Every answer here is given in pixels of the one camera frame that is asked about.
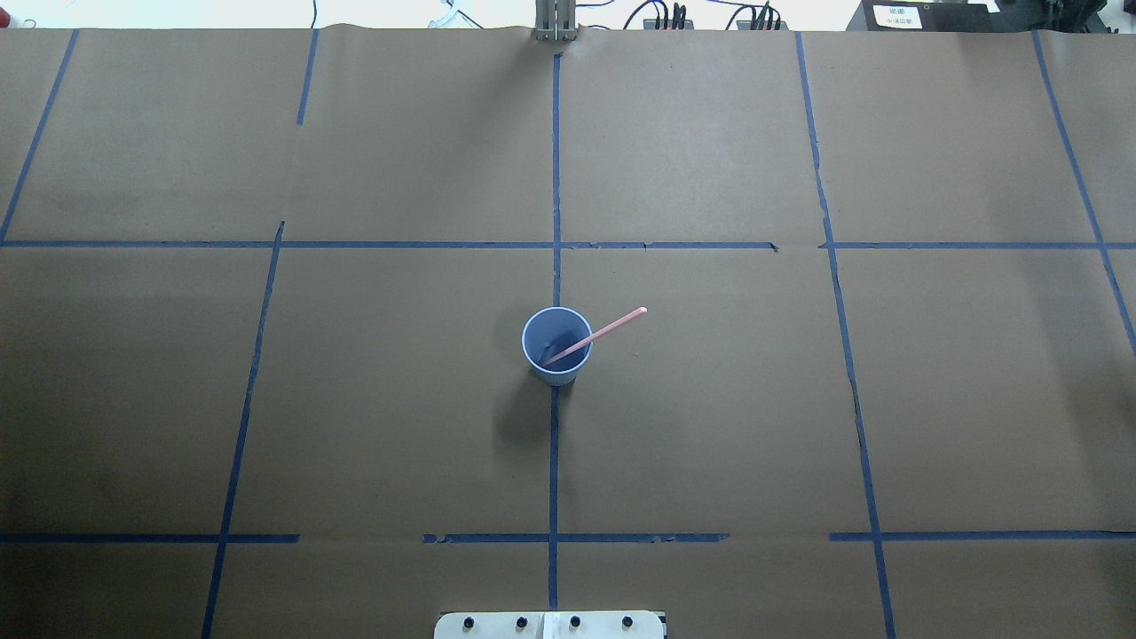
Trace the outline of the pink chopstick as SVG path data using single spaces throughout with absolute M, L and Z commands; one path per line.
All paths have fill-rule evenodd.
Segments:
M 573 352 L 583 351 L 588 345 L 595 343 L 600 338 L 604 338 L 609 333 L 624 327 L 625 325 L 634 322 L 634 320 L 640 320 L 640 317 L 646 315 L 649 312 L 648 307 L 641 306 L 633 309 L 628 314 L 620 317 L 620 320 L 613 320 L 612 323 L 600 327 L 600 330 L 594 331 L 591 335 L 580 339 L 577 343 L 569 345 L 569 347 L 563 348 L 563 351 L 556 352 L 556 356 L 548 357 L 545 360 L 540 362 L 541 367 L 550 367 L 556 360 L 565 359 L 565 357 L 571 356 Z

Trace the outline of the blue ribbed plastic cup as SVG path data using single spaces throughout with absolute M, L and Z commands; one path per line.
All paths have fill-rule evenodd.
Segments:
M 590 335 L 591 324 L 579 312 L 556 306 L 540 309 L 527 320 L 520 343 L 525 359 L 535 375 L 546 385 L 559 388 L 571 384 L 579 375 L 588 363 L 592 345 L 567 352 L 562 359 L 553 359 Z

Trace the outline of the black box with white label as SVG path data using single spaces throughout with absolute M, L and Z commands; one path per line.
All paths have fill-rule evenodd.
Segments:
M 993 33 L 987 5 L 964 1 L 860 1 L 847 32 Z

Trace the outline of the aluminium frame post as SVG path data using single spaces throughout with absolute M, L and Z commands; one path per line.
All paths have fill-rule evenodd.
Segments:
M 538 42 L 573 42 L 579 36 L 577 1 L 536 0 L 532 36 Z

